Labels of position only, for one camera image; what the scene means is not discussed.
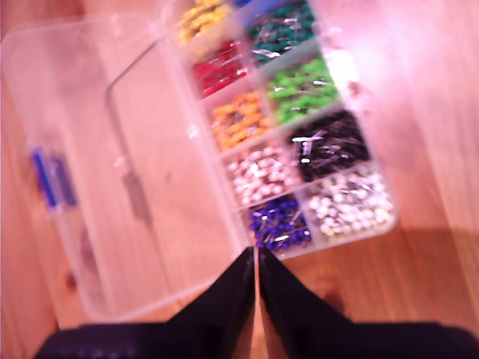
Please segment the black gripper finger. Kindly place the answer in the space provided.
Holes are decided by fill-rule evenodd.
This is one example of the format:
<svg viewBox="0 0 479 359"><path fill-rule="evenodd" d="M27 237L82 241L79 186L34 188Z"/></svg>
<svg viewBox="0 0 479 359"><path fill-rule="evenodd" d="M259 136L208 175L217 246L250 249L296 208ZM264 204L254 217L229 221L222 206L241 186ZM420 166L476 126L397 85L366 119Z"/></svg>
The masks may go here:
<svg viewBox="0 0 479 359"><path fill-rule="evenodd" d="M248 247L208 290L161 324L151 357L229 358L254 300L254 249Z"/></svg>
<svg viewBox="0 0 479 359"><path fill-rule="evenodd" d="M360 325L309 290L271 251L258 251L259 289L289 358L373 358Z"/></svg>

